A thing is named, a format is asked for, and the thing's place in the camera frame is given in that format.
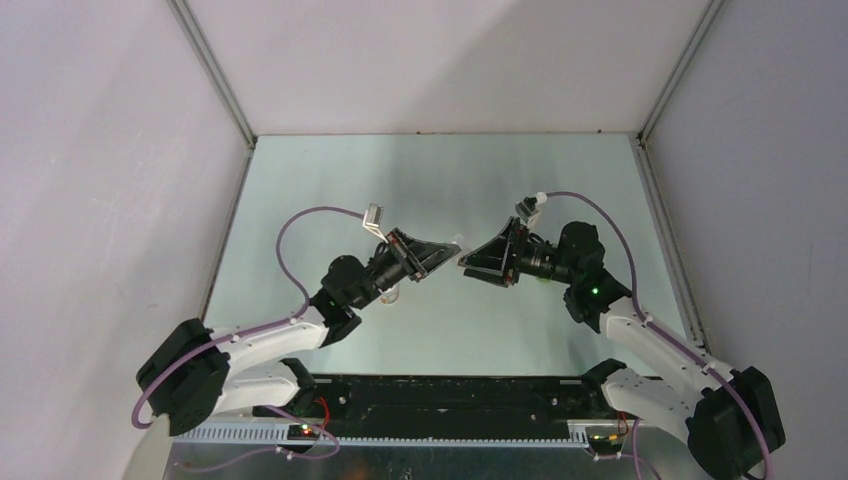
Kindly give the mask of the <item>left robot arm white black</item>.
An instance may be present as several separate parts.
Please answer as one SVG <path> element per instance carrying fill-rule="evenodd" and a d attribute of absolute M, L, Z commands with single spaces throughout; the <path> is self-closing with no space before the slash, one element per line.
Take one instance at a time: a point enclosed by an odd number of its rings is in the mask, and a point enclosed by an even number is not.
<path fill-rule="evenodd" d="M 167 419 L 171 437 L 217 414 L 255 406 L 304 416 L 315 406 L 316 390 L 296 353 L 344 340 L 361 324 L 359 311 L 404 279 L 424 280 L 460 251 L 453 242 L 422 241 L 394 229 L 367 262 L 335 258 L 319 289 L 280 320 L 223 329 L 184 320 L 138 370 L 140 402 Z"/>

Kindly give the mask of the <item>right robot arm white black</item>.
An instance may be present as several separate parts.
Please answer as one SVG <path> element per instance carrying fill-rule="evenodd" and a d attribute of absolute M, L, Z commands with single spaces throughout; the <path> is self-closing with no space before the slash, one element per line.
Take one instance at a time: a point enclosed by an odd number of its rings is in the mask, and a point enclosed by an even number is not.
<path fill-rule="evenodd" d="M 606 418 L 631 414 L 685 444 L 713 479 L 740 479 L 766 464 L 786 442 L 768 377 L 739 370 L 686 340 L 641 309 L 633 291 L 610 274 L 595 226 L 566 224 L 557 244 L 542 240 L 517 217 L 492 240 L 459 260 L 465 276 L 510 287 L 523 276 L 563 283 L 571 318 L 625 347 L 655 378 L 615 359 L 587 371 L 585 411 Z"/>

